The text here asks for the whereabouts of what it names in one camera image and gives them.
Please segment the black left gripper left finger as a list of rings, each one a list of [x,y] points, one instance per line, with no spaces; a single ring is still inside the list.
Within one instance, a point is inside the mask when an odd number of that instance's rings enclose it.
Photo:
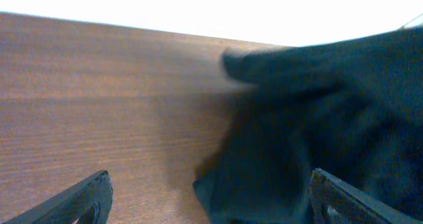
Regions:
[[[106,224],[113,188],[107,170],[100,170],[4,224]]]

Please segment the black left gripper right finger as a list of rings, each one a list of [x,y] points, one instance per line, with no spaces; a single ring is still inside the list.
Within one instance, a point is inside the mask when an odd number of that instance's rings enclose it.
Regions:
[[[321,168],[312,171],[309,187],[317,224],[422,224]]]

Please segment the black pants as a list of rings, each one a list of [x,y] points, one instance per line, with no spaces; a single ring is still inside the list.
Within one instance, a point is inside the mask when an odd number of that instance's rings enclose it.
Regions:
[[[312,223],[321,168],[422,218],[422,29],[221,57],[252,85],[193,183],[211,223]]]

